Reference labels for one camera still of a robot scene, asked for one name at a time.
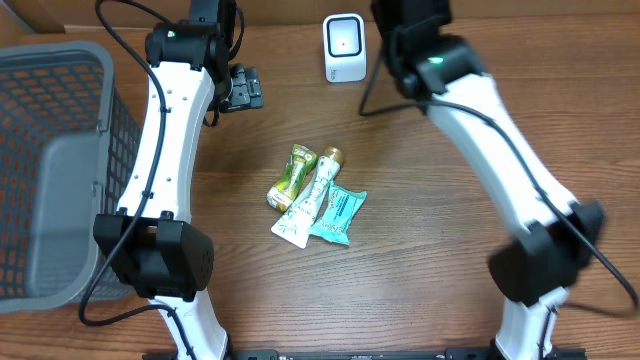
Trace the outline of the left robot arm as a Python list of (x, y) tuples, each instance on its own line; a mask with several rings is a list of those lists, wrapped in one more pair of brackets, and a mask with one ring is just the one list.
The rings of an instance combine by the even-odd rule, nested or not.
[(193, 1), (183, 20), (158, 18), (143, 55), (129, 52), (148, 75), (144, 127), (115, 214), (95, 219), (94, 239), (106, 262), (85, 291), (79, 318), (93, 323), (88, 299), (112, 270), (148, 303), (102, 323), (158, 311), (176, 343), (174, 359), (235, 356), (207, 290), (214, 249), (191, 223), (191, 183), (200, 131), (218, 122), (206, 115), (264, 105), (256, 70), (233, 61), (244, 27), (236, 2)]

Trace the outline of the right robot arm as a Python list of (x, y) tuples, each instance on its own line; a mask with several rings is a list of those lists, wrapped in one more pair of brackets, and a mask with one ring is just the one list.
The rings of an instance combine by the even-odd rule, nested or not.
[(506, 110), (493, 77), (446, 1), (374, 0), (385, 64), (402, 95), (445, 133), (493, 200), (510, 237), (488, 267), (505, 297), (488, 359), (583, 359), (551, 337), (559, 308), (593, 256), (605, 216), (546, 169)]

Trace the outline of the teal wet wipes pack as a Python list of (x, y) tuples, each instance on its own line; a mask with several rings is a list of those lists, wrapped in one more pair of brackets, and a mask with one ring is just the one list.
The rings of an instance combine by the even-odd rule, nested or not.
[(331, 243), (349, 246), (349, 227), (367, 195), (366, 191), (352, 192), (331, 181), (325, 211), (310, 227), (309, 234)]

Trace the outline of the white tube with gold cap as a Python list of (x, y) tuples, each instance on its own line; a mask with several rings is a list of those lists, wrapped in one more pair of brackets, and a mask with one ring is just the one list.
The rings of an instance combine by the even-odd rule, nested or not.
[(327, 147), (316, 163), (312, 180), (271, 227), (271, 232), (304, 249), (309, 239), (309, 229), (316, 221), (329, 184), (336, 177), (343, 162), (342, 151), (335, 147)]

